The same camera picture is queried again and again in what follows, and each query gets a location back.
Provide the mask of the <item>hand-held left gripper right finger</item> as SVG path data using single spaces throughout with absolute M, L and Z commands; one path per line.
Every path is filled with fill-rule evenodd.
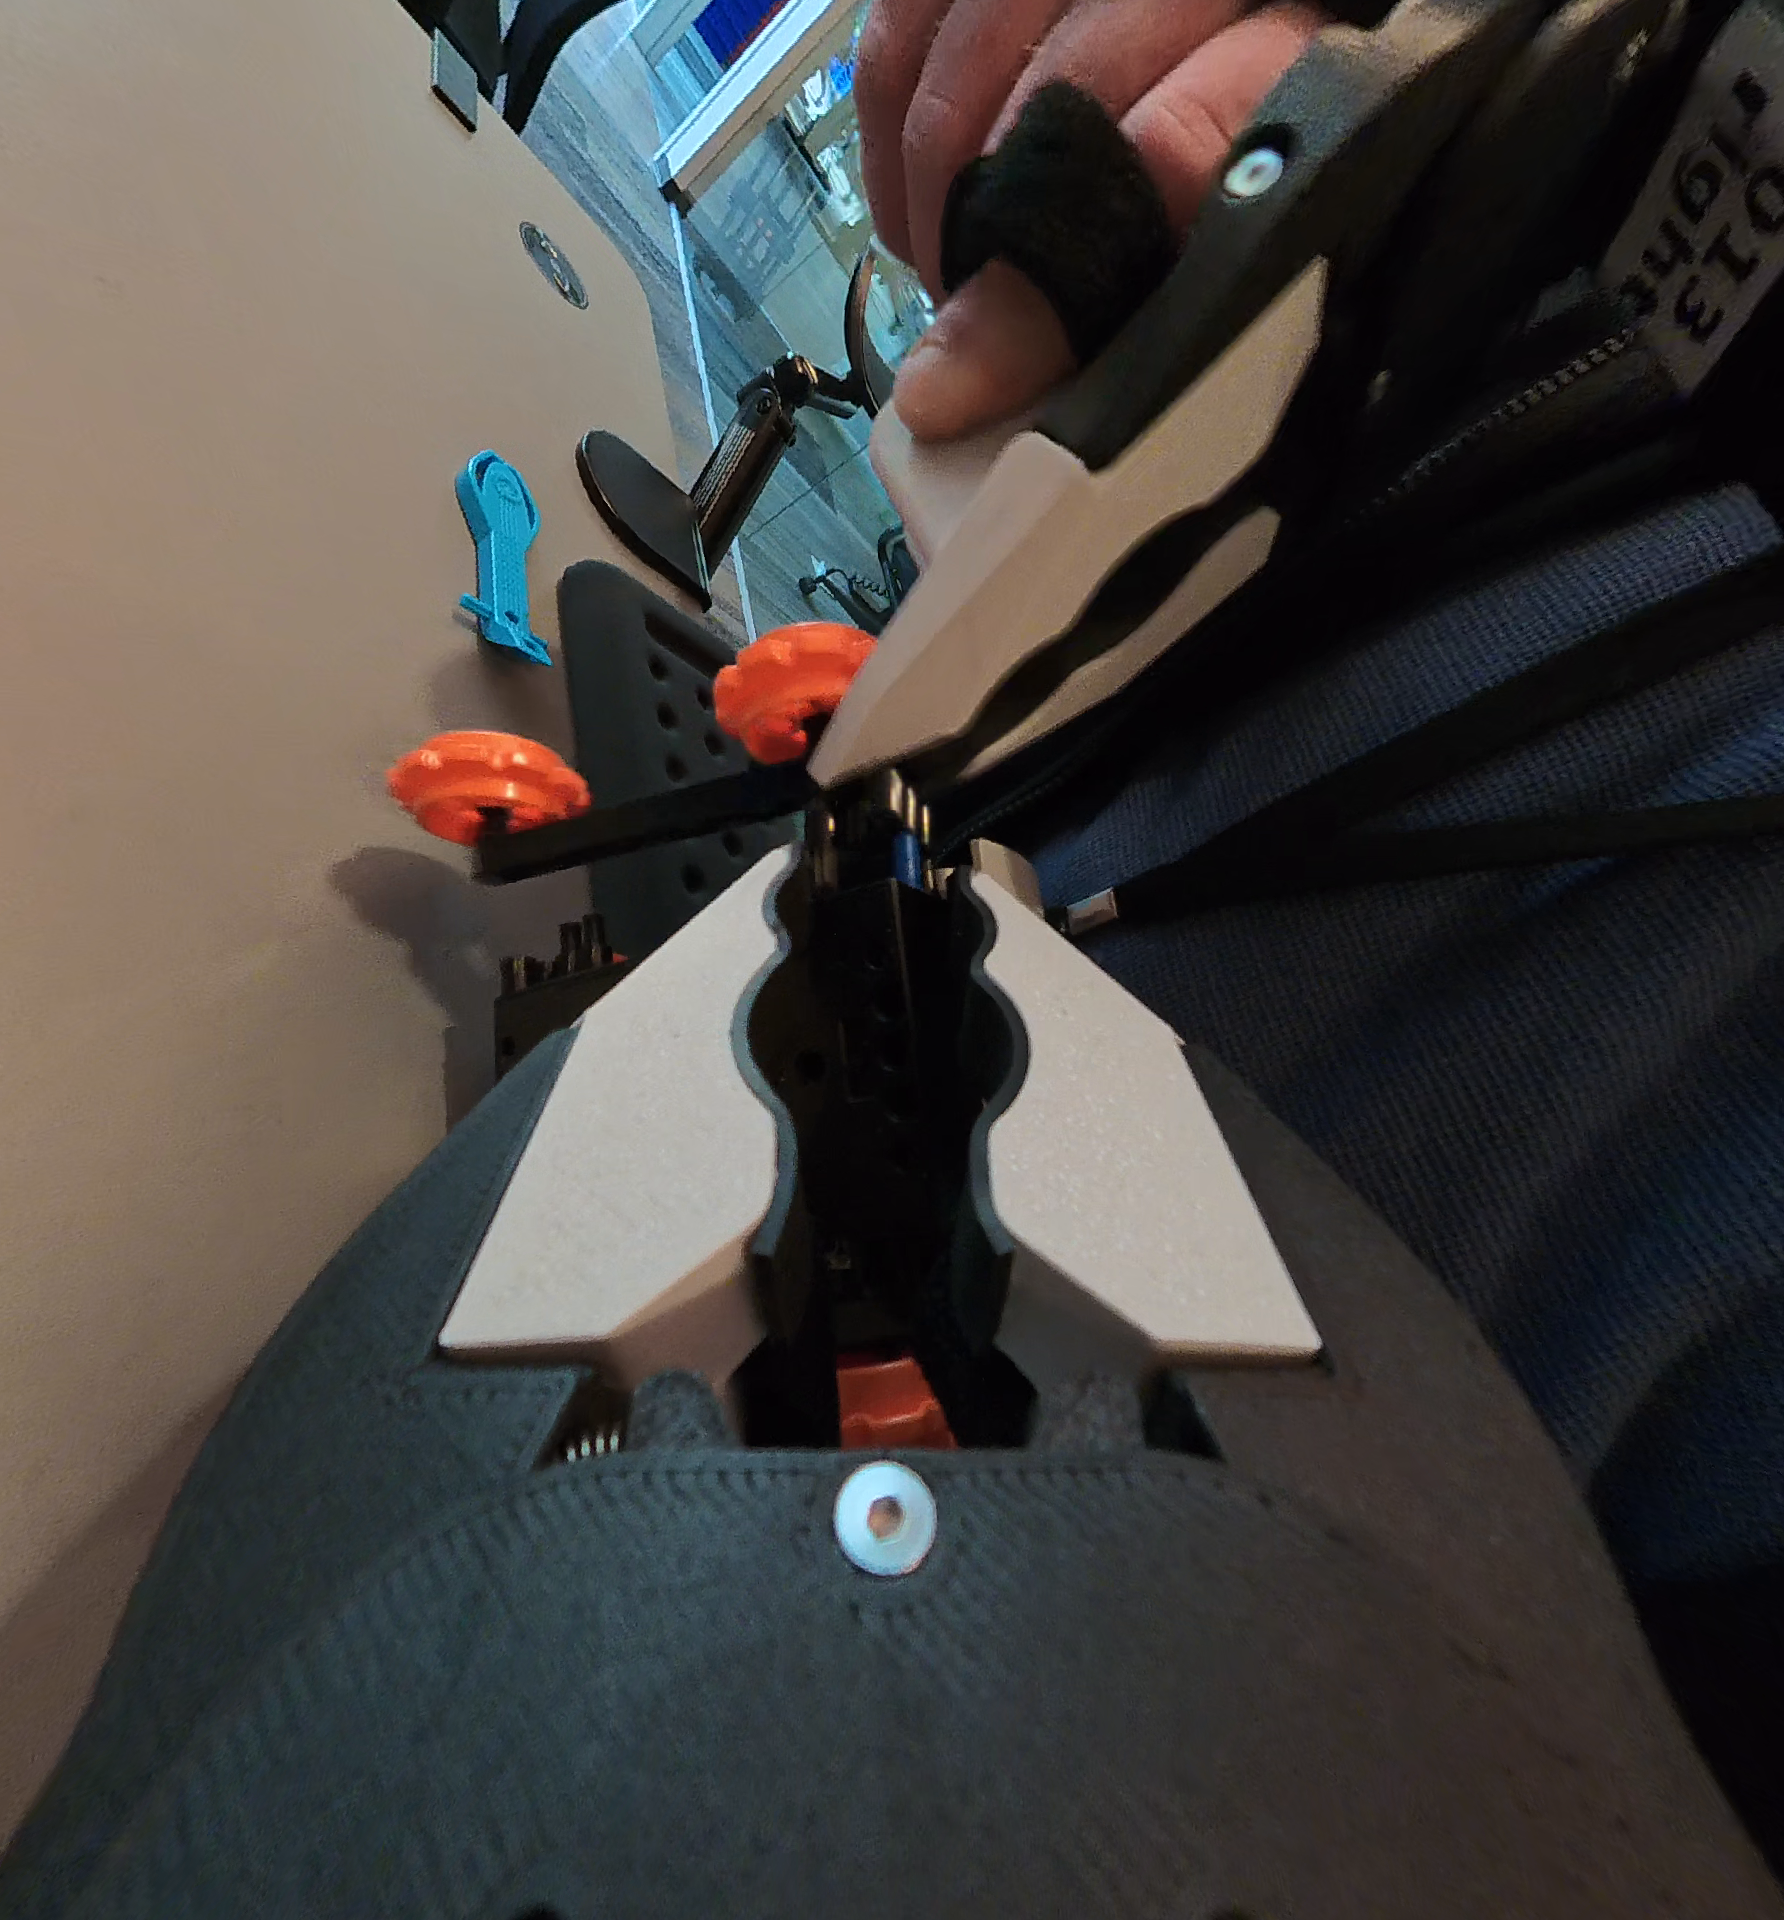
M 973 977 L 1012 1041 L 973 1165 L 1002 1354 L 1036 1388 L 1311 1363 L 1321 1332 L 1183 1038 L 1051 927 L 1019 854 L 976 846 L 969 895 Z

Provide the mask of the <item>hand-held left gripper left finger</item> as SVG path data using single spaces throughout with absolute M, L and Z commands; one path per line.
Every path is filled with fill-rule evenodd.
M 579 1024 L 441 1332 L 448 1357 L 729 1381 L 761 1345 L 748 1248 L 780 1125 L 737 1057 L 780 957 L 780 878 L 742 878 Z

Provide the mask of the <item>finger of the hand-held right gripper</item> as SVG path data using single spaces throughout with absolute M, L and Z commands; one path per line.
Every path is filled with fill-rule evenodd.
M 1038 430 L 1002 445 L 812 755 L 841 788 L 967 732 L 1002 679 L 1064 632 L 1117 565 L 1179 516 L 1220 508 L 1261 463 L 1321 342 L 1328 260 L 1264 307 L 1113 464 Z
M 917 756 L 921 794 L 996 770 L 1121 693 L 1264 567 L 1281 523 L 1266 505 L 1170 519 L 1064 632 L 1002 679 L 967 732 Z

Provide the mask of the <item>building kit robot model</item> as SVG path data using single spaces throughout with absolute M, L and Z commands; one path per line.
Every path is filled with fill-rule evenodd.
M 758 1444 L 1009 1446 L 1026 1441 L 1040 1393 L 997 1345 L 1006 1267 L 974 1195 L 974 1151 L 1012 1054 L 1000 999 L 973 977 L 989 930 L 969 863 L 933 856 L 927 803 L 900 770 L 812 780 L 811 756 L 871 650 L 833 624 L 751 645 L 713 686 L 751 769 L 658 800 L 594 808 L 563 756 L 500 732 L 435 736 L 387 784 L 419 828 L 473 849 L 483 884 L 719 819 L 802 817 L 800 837 L 746 874 L 782 881 L 769 905 L 782 952 L 737 1036 L 739 1065 L 780 1125 L 775 1196 L 748 1248 L 764 1336 L 733 1380 L 705 1383 Z M 563 927 L 555 963 L 509 971 L 521 1002 L 579 990 L 558 1071 L 584 1016 L 644 960 L 617 962 L 588 917 Z M 570 1358 L 448 1357 L 441 1332 L 450 1361 L 563 1361 L 616 1389 L 642 1386 Z

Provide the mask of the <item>person's right hand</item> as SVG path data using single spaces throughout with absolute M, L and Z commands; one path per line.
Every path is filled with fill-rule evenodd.
M 956 442 L 1069 381 L 1077 357 L 1044 294 L 994 260 L 946 294 L 952 181 L 994 151 L 1051 81 L 1096 97 L 1184 232 L 1234 137 L 1328 15 L 1316 3 L 881 1 L 855 57 L 861 183 L 881 241 L 925 282 L 933 324 L 895 411 L 913 439 Z

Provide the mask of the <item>black oval object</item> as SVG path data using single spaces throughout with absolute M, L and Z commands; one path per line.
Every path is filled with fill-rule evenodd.
M 607 427 L 587 432 L 577 463 L 596 514 L 642 563 L 712 608 L 712 567 L 692 494 Z

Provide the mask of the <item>dark perforated tray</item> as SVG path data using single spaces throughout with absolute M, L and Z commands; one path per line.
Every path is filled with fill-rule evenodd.
M 558 584 L 577 769 L 599 808 L 741 775 L 745 749 L 719 726 L 716 674 L 735 662 L 717 627 L 616 563 L 572 563 Z M 786 813 L 719 819 L 694 837 L 592 863 L 592 906 L 617 943 L 647 949 L 687 924 L 758 859 L 800 837 Z

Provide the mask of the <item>person's blue sweater torso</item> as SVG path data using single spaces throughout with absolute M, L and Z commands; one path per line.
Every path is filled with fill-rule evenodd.
M 1442 582 L 1237 711 L 1174 698 L 1036 846 L 1075 902 L 1220 831 L 1784 798 L 1745 482 Z M 1784 833 L 1220 905 L 1096 939 L 1447 1281 L 1695 1671 L 1784 1683 Z

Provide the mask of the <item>blue plastic pin tool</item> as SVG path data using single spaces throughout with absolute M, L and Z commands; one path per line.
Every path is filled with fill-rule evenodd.
M 459 604 L 479 637 L 512 656 L 552 666 L 549 643 L 532 630 L 526 556 L 540 537 L 540 505 L 523 472 L 486 448 L 454 477 L 454 494 L 473 534 L 476 591 Z

